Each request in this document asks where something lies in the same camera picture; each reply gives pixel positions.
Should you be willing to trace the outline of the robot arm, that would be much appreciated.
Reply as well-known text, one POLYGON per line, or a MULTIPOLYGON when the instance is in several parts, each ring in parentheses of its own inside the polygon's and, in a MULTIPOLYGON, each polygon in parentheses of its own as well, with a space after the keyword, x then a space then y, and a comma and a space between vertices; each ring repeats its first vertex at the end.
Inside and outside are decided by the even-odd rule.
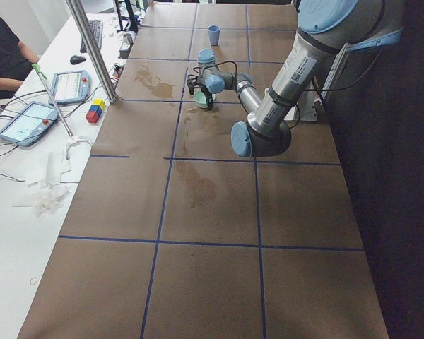
POLYGON ((232 127, 234 152, 240 157, 280 155, 291 142, 285 117, 324 61, 345 45, 355 51, 396 44, 405 7, 405 1, 301 1, 293 48, 263 97, 246 73, 220 71, 211 49, 199 52, 188 89, 199 89, 209 109, 214 94, 234 90, 248 113, 232 127))

